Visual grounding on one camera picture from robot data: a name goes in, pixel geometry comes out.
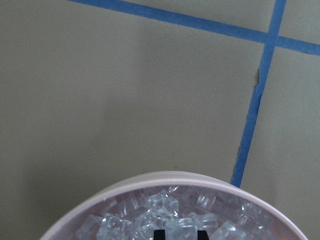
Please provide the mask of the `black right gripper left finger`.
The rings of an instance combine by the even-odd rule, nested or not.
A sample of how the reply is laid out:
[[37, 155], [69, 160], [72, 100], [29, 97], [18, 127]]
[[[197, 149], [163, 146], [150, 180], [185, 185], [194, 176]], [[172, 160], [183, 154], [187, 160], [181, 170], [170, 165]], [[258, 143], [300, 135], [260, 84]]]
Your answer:
[[153, 231], [153, 240], [165, 240], [166, 232], [164, 229], [156, 229]]

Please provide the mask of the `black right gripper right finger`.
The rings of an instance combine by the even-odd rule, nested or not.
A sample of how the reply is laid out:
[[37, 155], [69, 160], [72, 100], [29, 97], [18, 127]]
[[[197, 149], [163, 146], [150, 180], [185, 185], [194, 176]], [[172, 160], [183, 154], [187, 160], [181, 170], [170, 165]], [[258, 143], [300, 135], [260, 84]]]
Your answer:
[[208, 234], [205, 230], [197, 231], [197, 240], [208, 240]]

